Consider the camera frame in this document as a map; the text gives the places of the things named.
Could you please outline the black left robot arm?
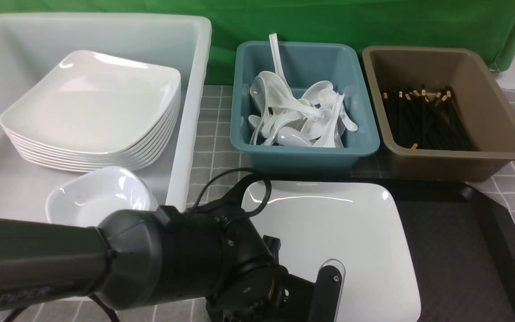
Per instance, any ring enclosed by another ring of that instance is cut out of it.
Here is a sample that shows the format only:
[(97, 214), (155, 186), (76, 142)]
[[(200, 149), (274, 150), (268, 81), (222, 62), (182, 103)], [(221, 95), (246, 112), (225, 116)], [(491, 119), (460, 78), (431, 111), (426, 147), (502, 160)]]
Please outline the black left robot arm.
[(96, 228), (0, 219), (0, 310), (88, 296), (108, 310), (207, 301), (212, 322), (333, 322), (320, 275), (278, 262), (245, 215), (118, 211)]

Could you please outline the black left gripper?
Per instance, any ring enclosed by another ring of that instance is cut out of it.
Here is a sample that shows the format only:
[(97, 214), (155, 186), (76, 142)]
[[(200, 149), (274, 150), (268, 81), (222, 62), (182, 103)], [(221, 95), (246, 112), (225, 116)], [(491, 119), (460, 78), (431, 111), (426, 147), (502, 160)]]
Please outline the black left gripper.
[(225, 278), (206, 297), (212, 322), (323, 322), (325, 266), (315, 282), (289, 273), (279, 263), (281, 241), (265, 236), (233, 245)]

